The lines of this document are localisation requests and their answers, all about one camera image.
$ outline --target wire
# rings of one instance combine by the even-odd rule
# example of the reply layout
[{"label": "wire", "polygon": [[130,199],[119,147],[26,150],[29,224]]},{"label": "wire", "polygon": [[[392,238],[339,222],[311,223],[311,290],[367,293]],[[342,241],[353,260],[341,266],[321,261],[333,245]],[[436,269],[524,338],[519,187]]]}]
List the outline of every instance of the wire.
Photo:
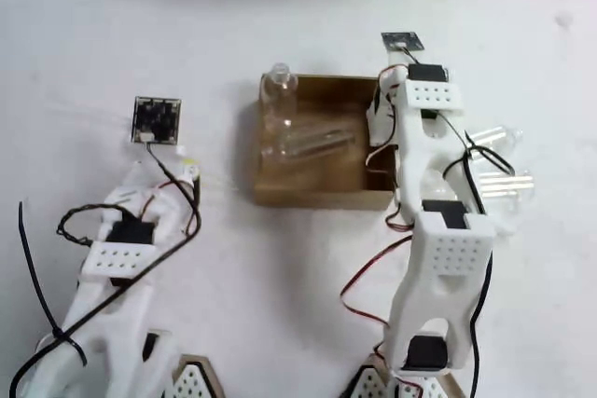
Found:
[{"label": "wire", "polygon": [[423,398],[423,387],[421,387],[419,384],[415,384],[414,382],[405,381],[401,377],[396,377],[396,379],[398,380],[399,383],[404,384],[405,386],[417,389],[419,391],[417,398]]},{"label": "wire", "polygon": [[[187,182],[187,181],[179,181],[182,185],[186,185],[186,186],[190,186],[191,190],[194,188],[193,184]],[[165,188],[168,185],[174,185],[174,182],[172,181],[168,181],[168,182],[164,182],[162,184],[159,184],[156,188],[157,189],[162,189]],[[147,212],[147,208],[149,207],[149,204],[151,204],[151,202],[154,201],[154,199],[156,198],[156,195],[151,195],[151,197],[147,200],[147,202],[145,203],[145,205],[142,207],[141,212],[139,213],[139,219],[141,221],[143,221],[143,218]],[[187,225],[185,226],[185,235],[188,235],[189,231],[190,231],[190,225],[193,222],[193,214],[191,214],[191,216],[188,218],[188,222]]]},{"label": "wire", "polygon": [[375,256],[373,256],[369,261],[367,261],[367,263],[362,268],[360,268],[353,275],[353,277],[350,280],[348,280],[348,282],[344,285],[344,287],[340,291],[340,300],[342,302],[342,305],[344,305],[344,307],[346,309],[348,309],[349,311],[351,311],[353,314],[356,314],[358,316],[365,317],[367,319],[371,319],[372,321],[381,323],[383,326],[386,326],[386,327],[389,326],[389,323],[386,320],[382,319],[381,317],[376,316],[374,314],[370,314],[370,313],[365,312],[365,311],[363,311],[361,309],[353,308],[350,305],[348,305],[346,303],[346,301],[344,300],[344,295],[354,286],[354,284],[363,276],[363,274],[365,274],[365,272],[367,272],[368,269],[371,268],[371,266],[373,266],[375,263],[377,263],[378,261],[380,261],[386,255],[388,255],[389,253],[391,253],[394,249],[397,249],[402,244],[404,244],[405,242],[410,241],[410,240],[412,240],[412,235],[408,235],[407,237],[403,238],[402,240],[398,240],[396,242],[393,242],[392,244],[390,244],[389,246],[387,246],[385,249],[383,249],[381,252],[379,252],[378,254],[376,254]]},{"label": "wire", "polygon": [[[110,295],[107,299],[105,299],[102,303],[96,306],[94,309],[89,311],[85,314],[81,319],[73,323],[68,329],[64,331],[64,336],[70,337],[76,330],[82,327],[85,323],[90,321],[93,317],[99,314],[102,310],[112,304],[115,300],[121,297],[124,293],[126,293],[129,289],[131,289],[137,282],[139,282],[145,275],[159,266],[162,262],[170,258],[173,254],[178,252],[182,247],[187,245],[191,240],[193,240],[199,230],[201,229],[201,215],[199,214],[199,209],[195,206],[193,202],[193,198],[188,194],[188,192],[183,188],[181,183],[174,177],[174,175],[166,168],[166,166],[161,163],[161,161],[153,154],[151,151],[151,146],[149,144],[146,145],[147,152],[151,155],[151,157],[158,163],[163,173],[166,175],[168,179],[170,179],[176,187],[181,191],[185,199],[187,200],[188,204],[191,206],[193,210],[193,215],[197,220],[197,225],[193,229],[193,231],[186,236],[184,239],[177,242],[172,248],[164,252],[158,258],[156,258],[152,263],[150,263],[146,268],[144,268],[141,272],[131,278],[126,284],[118,288],[112,295]],[[55,339],[49,345],[35,353],[22,367],[17,371],[15,376],[12,378],[10,382],[10,391],[9,391],[9,398],[17,398],[17,388],[19,387],[19,383],[21,382],[22,378],[25,374],[31,369],[37,362],[43,359],[48,353],[52,352],[56,348],[58,348],[64,342],[63,338]]]},{"label": "wire", "polygon": [[411,58],[415,62],[415,64],[420,64],[419,60],[412,56],[412,53],[410,53],[410,50],[408,48],[402,47],[401,49],[404,53],[406,53],[409,56],[409,58]]},{"label": "wire", "polygon": [[58,227],[56,227],[56,233],[62,237],[65,237],[67,240],[75,243],[80,244],[81,246],[91,247],[93,244],[93,240],[87,237],[76,238],[70,233],[66,231],[64,226],[71,219],[75,214],[85,212],[87,210],[96,210],[96,209],[114,209],[122,212],[122,215],[126,215],[131,219],[137,219],[134,214],[132,214],[129,210],[125,209],[124,207],[117,205],[117,204],[87,204],[82,207],[76,207],[74,209],[69,210],[66,212],[66,215],[62,217],[60,223],[58,223]]},{"label": "wire", "polygon": [[379,145],[377,148],[375,148],[367,155],[367,158],[365,159],[366,167],[369,166],[371,159],[380,154],[381,151],[383,151],[385,148],[390,146],[390,143],[394,139],[394,135],[396,134],[396,107],[391,103],[390,107],[392,108],[392,132],[390,132],[390,136],[385,140],[385,142],[383,142],[381,145]]},{"label": "wire", "polygon": [[[461,158],[458,158],[451,164],[449,164],[448,167],[446,167],[446,169],[444,170],[444,173],[443,173],[443,177],[444,178],[446,177],[446,175],[448,174],[448,171],[453,166],[457,165],[458,163],[462,163],[463,170],[465,172],[465,178],[470,187],[470,190],[473,195],[473,199],[475,201],[477,209],[478,209],[479,213],[487,214],[485,211],[485,206],[483,205],[483,201],[482,201],[479,191],[477,189],[477,186],[475,185],[475,180],[473,179],[473,174],[470,169],[470,159],[472,158],[472,156],[471,156],[472,152],[478,151],[484,158],[486,158],[496,168],[498,168],[500,171],[504,172],[505,174],[515,175],[514,168],[504,158],[502,158],[499,154],[497,154],[492,149],[490,149],[486,146],[483,146],[483,145],[475,144],[473,139],[471,139],[470,136],[467,133],[465,133],[465,137],[468,140],[468,142],[470,143],[470,146],[468,146],[466,144],[466,142],[464,141],[464,139],[462,138],[462,136],[458,133],[458,131],[454,128],[454,126],[450,123],[450,121],[446,117],[444,117],[442,114],[439,114],[439,115],[446,121],[446,123],[448,123],[450,128],[456,133],[456,135],[458,135],[458,138],[465,145],[465,152],[463,153],[463,156]],[[487,262],[487,267],[485,268],[485,278],[483,280],[483,284],[481,285],[479,301],[477,302],[477,305],[475,306],[475,310],[473,311],[473,314],[471,315],[471,318],[470,318],[470,338],[471,338],[471,343],[473,346],[473,358],[475,361],[475,366],[474,366],[474,370],[473,370],[473,380],[472,380],[471,391],[470,391],[470,395],[469,395],[470,398],[475,398],[475,395],[477,394],[477,386],[479,385],[480,356],[479,356],[479,343],[477,341],[476,324],[477,324],[479,315],[481,314],[481,311],[483,310],[483,306],[485,305],[485,299],[487,298],[487,294],[489,292],[490,283],[492,281],[492,270],[493,270],[493,252],[490,253],[489,261]]]},{"label": "wire", "polygon": [[392,220],[396,218],[402,209],[402,204],[398,202],[398,206],[396,207],[396,211],[394,213],[390,213],[385,217],[385,224],[390,227],[392,230],[396,232],[408,232],[414,228],[414,224],[398,224],[393,223]]},{"label": "wire", "polygon": [[451,128],[451,130],[453,130],[454,134],[456,134],[456,137],[458,137],[458,140],[460,140],[463,144],[463,146],[465,147],[465,149],[468,148],[468,145],[465,142],[465,139],[463,139],[463,136],[460,135],[460,132],[458,132],[456,130],[456,128],[454,128],[454,125],[451,124],[451,121],[449,121],[446,116],[444,116],[441,112],[437,111],[437,114],[448,124],[448,126]]},{"label": "wire", "polygon": [[34,260],[31,257],[31,250],[29,249],[29,241],[27,240],[27,233],[25,232],[25,224],[22,219],[22,201],[19,202],[19,234],[21,235],[22,249],[25,252],[25,259],[27,260],[27,267],[29,268],[31,281],[34,284],[35,293],[37,294],[41,308],[44,310],[44,314],[46,314],[48,322],[52,327],[52,335],[56,339],[61,339],[62,341],[66,341],[71,344],[81,358],[83,366],[87,365],[87,356],[85,356],[85,352],[71,337],[66,336],[62,331],[62,328],[56,323],[54,316],[49,310],[48,302],[46,302],[44,293],[41,290],[39,279],[37,278],[37,273],[35,272]]}]

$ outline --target circuit board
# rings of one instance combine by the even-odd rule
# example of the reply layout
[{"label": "circuit board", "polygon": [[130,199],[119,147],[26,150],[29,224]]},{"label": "circuit board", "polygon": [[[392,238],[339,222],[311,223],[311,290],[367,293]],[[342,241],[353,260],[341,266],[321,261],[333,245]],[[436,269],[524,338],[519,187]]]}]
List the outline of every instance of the circuit board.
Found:
[{"label": "circuit board", "polygon": [[178,144],[180,100],[137,97],[131,141],[138,144]]},{"label": "circuit board", "polygon": [[382,33],[382,39],[387,51],[401,51],[402,48],[408,51],[425,50],[421,39],[414,32]]}]

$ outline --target black zip tie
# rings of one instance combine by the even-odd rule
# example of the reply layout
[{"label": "black zip tie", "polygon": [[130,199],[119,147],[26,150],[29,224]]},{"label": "black zip tie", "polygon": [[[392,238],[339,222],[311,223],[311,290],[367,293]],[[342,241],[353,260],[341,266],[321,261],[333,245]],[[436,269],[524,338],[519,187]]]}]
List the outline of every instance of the black zip tie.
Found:
[{"label": "black zip tie", "polygon": [[46,314],[49,324],[52,327],[52,335],[56,339],[68,342],[78,353],[83,366],[86,366],[87,356],[85,356],[85,352],[71,337],[67,336],[62,328],[56,323],[54,316],[52,316],[52,313],[49,310],[48,302],[46,302],[46,298],[41,291],[41,286],[39,285],[39,280],[37,279],[37,274],[35,273],[34,260],[31,258],[31,250],[29,249],[27,234],[25,233],[25,224],[23,223],[22,219],[22,201],[19,202],[19,234],[21,235],[22,249],[25,252],[25,259],[27,260],[27,267],[29,268],[29,273],[31,274],[31,280],[34,284],[35,293],[37,294],[41,308],[44,310],[44,314]]}]

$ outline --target clear plastic tube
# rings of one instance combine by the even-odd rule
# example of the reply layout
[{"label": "clear plastic tube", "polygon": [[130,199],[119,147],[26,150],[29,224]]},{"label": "clear plastic tube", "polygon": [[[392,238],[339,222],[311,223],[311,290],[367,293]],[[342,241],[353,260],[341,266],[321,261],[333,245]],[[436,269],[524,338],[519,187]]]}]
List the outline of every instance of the clear plastic tube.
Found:
[{"label": "clear plastic tube", "polygon": [[273,145],[263,148],[261,154],[264,158],[291,162],[344,151],[354,141],[354,133],[345,126],[334,123],[306,125],[280,134]]},{"label": "clear plastic tube", "polygon": [[479,175],[479,190],[483,199],[510,200],[518,208],[535,195],[535,178],[529,172],[516,176],[485,172]]},{"label": "clear plastic tube", "polygon": [[[470,138],[473,139],[475,144],[487,146],[500,156],[505,157],[511,154],[516,145],[521,141],[522,131],[500,125],[471,134]],[[473,159],[477,160],[480,158],[482,158],[482,155],[475,151]]]}]

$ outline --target white plastic part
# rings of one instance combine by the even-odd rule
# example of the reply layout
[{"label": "white plastic part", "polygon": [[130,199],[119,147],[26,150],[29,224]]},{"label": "white plastic part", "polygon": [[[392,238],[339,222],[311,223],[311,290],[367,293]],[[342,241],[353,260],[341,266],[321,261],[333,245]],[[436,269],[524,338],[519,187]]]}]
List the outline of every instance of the white plastic part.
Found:
[{"label": "white plastic part", "polygon": [[[435,377],[409,377],[408,382],[423,389],[423,398],[451,398]],[[400,382],[395,377],[386,386],[378,371],[374,367],[368,367],[361,372],[350,398],[418,398],[419,392],[420,389]]]},{"label": "white plastic part", "polygon": [[[193,164],[178,159],[173,172],[179,178],[192,180]],[[146,201],[155,193],[160,179],[144,179],[143,164],[135,163],[123,186],[108,195],[105,203],[118,203],[138,215]],[[180,240],[176,230],[187,221],[188,211],[182,209],[180,192],[175,188],[160,191],[152,201],[156,223],[154,244],[105,242],[112,226],[122,219],[121,212],[104,210],[98,239],[90,249],[81,274],[73,303],[62,328],[68,328],[116,291],[111,279],[129,279],[166,249]],[[78,353],[63,343],[37,365],[31,381],[21,396],[27,398],[95,397],[156,398],[168,384],[180,360],[180,350],[172,335],[148,326],[147,311],[154,295],[154,279],[158,271],[142,278],[118,300],[100,311],[73,334],[73,340],[84,350],[90,364],[104,365],[99,378],[105,392],[91,387],[86,378],[89,367],[83,367]],[[142,352],[149,333],[160,335],[148,359]]]},{"label": "white plastic part", "polygon": [[354,386],[351,398],[386,398],[388,394],[380,374],[374,367],[364,368]]},{"label": "white plastic part", "polygon": [[[458,199],[472,211],[464,216],[466,228],[448,228],[441,213],[423,210],[423,199],[443,199],[424,196],[430,191],[422,182],[429,177],[427,172],[441,176],[467,146],[457,86],[407,80],[395,100],[400,200],[404,218],[414,223],[414,230],[409,268],[396,291],[385,334],[386,359],[396,375],[418,376],[421,371],[403,369],[410,341],[417,335],[442,336],[448,350],[446,368],[425,372],[428,377],[440,376],[451,368],[462,368],[471,350],[470,315],[479,299],[495,231],[488,216],[474,214],[477,206],[462,164],[454,165],[446,175],[445,199]],[[439,113],[431,129],[425,126],[422,109]],[[478,185],[478,176],[474,172],[472,176]],[[434,319],[448,323],[445,335],[423,331]]]},{"label": "white plastic part", "polygon": [[[386,331],[386,359],[400,376],[410,340],[433,319],[448,322],[447,368],[462,368],[471,350],[470,312],[479,298],[494,239],[487,216],[466,214],[467,229],[446,228],[441,213],[417,216],[409,269],[394,297],[390,329]],[[446,370],[425,373],[439,376]]]},{"label": "white plastic part", "polygon": [[[416,384],[423,389],[423,398],[461,398],[449,396],[439,384],[436,377],[409,377],[408,382]],[[393,377],[388,390],[394,391],[398,387],[398,395],[388,395],[388,398],[419,398],[419,389],[409,384],[400,383]]]},{"label": "white plastic part", "polygon": [[178,380],[165,392],[166,398],[212,398],[197,365],[186,365]]},{"label": "white plastic part", "polygon": [[[398,89],[396,94],[398,119],[395,139],[400,148],[398,152],[400,156],[398,183],[400,185],[400,201],[403,205],[402,213],[408,223],[413,222],[417,213],[422,209],[424,198],[421,193],[421,181],[425,172],[435,170],[442,173],[465,151],[463,143],[454,132],[455,130],[464,138],[462,104],[459,90],[452,83],[407,80]],[[423,123],[422,109],[439,110],[442,114],[435,120],[436,129],[429,134]],[[454,130],[448,125],[447,120],[450,121]],[[470,210],[474,210],[475,204],[470,187],[460,164],[449,171],[446,180],[457,197]]]},{"label": "white plastic part", "polygon": [[82,280],[131,279],[156,258],[156,246],[95,241],[81,271]]},{"label": "white plastic part", "polygon": [[406,98],[407,106],[415,109],[443,111],[463,109],[460,90],[452,83],[407,79],[398,88],[398,96]]}]

